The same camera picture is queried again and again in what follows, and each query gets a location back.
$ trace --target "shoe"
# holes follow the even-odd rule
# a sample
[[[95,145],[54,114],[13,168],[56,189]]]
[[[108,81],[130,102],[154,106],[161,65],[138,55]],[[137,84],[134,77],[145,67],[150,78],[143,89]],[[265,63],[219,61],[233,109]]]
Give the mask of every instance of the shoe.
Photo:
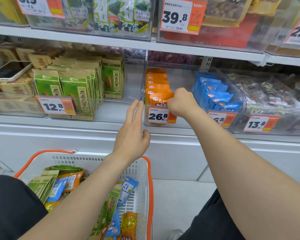
[[[178,238],[181,237],[182,234],[183,234],[183,231],[181,231],[180,229],[173,230],[169,234],[167,240],[177,240]]]

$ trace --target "hand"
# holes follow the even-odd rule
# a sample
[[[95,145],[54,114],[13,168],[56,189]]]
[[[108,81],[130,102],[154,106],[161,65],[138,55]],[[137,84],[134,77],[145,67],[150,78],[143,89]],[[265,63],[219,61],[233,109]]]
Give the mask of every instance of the hand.
[[[188,92],[184,88],[176,90],[174,97],[168,100],[167,106],[172,114],[184,119],[195,109],[199,108],[192,92]]]
[[[143,102],[135,100],[128,108],[126,120],[114,142],[113,153],[126,159],[129,164],[143,156],[150,145],[150,133],[145,129],[142,135],[142,112]]]

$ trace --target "person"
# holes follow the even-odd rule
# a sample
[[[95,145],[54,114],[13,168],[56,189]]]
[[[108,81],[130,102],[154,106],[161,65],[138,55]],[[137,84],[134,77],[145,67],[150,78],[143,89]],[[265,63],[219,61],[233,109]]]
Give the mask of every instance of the person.
[[[221,128],[191,92],[177,89],[167,105],[193,128],[217,185],[179,239],[299,240],[300,184]],[[21,181],[0,176],[0,239],[88,239],[110,189],[150,145],[142,112],[143,103],[133,102],[113,152],[49,214]]]

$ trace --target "forearm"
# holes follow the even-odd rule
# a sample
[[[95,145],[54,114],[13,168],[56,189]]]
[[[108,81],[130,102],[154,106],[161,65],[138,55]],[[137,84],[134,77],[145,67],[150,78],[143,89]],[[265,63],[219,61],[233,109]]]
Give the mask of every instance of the forearm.
[[[247,239],[300,239],[300,184],[197,108],[187,117],[229,214]]]
[[[76,190],[20,240],[87,240],[111,188],[129,166],[127,162],[109,154]]]

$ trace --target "person's left hand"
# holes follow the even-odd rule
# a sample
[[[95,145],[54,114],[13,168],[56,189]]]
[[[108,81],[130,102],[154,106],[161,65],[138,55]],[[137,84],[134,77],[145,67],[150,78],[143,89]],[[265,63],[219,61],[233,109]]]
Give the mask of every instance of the person's left hand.
[[[150,133],[145,129],[142,135],[142,112],[143,102],[135,100],[128,108],[126,120],[114,142],[113,153],[127,160],[129,164],[143,156],[150,145]]]

